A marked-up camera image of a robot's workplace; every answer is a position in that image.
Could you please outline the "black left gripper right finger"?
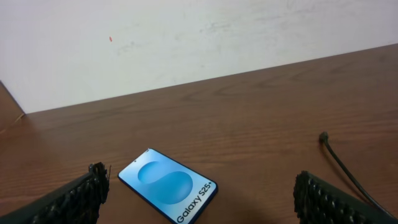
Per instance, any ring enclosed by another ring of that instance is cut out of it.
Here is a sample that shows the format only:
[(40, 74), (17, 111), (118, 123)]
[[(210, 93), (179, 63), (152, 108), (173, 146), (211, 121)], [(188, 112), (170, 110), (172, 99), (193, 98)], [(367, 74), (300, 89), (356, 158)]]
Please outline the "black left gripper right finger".
[(294, 212), (300, 223), (397, 224), (397, 219), (361, 202), (307, 171), (296, 176)]

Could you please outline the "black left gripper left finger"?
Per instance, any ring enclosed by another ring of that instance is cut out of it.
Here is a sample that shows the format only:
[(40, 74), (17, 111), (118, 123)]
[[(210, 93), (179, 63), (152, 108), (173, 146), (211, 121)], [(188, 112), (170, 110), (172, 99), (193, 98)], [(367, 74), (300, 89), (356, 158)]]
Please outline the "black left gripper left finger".
[(102, 162), (90, 164), (88, 173), (36, 201), (1, 217), (4, 224), (92, 223), (109, 192), (108, 170)]

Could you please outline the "blue Galaxy smartphone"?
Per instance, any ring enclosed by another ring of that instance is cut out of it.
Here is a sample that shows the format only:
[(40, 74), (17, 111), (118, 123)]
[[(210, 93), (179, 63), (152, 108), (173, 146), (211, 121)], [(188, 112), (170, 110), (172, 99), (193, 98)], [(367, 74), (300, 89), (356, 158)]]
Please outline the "blue Galaxy smartphone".
[(118, 178), (173, 224), (195, 223), (218, 192), (216, 182), (152, 148)]

